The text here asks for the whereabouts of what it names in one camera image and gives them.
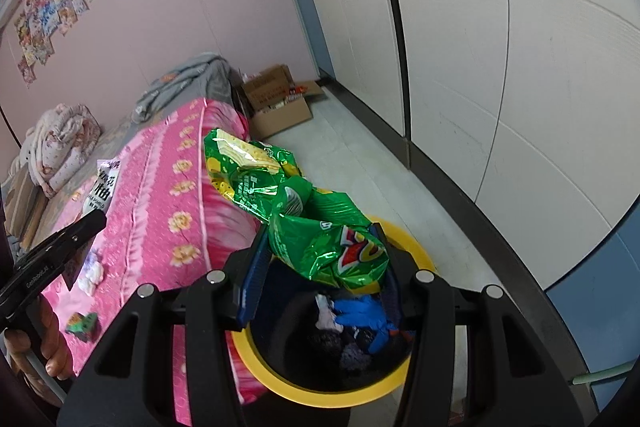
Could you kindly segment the person's left hand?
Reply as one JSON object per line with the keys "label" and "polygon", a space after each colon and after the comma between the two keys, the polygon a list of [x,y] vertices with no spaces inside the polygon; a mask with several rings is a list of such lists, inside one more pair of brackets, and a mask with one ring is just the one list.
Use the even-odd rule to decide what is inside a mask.
{"label": "person's left hand", "polygon": [[[51,378],[65,381],[73,375],[73,357],[58,327],[58,317],[44,297],[39,299],[39,321],[43,327],[41,354],[47,360],[44,369]],[[28,335],[22,331],[7,329],[4,333],[4,342],[6,343],[6,352],[8,352],[13,372],[15,374],[22,373],[29,387],[40,398],[59,407],[62,401],[58,399],[26,358],[26,353],[30,350]]]}

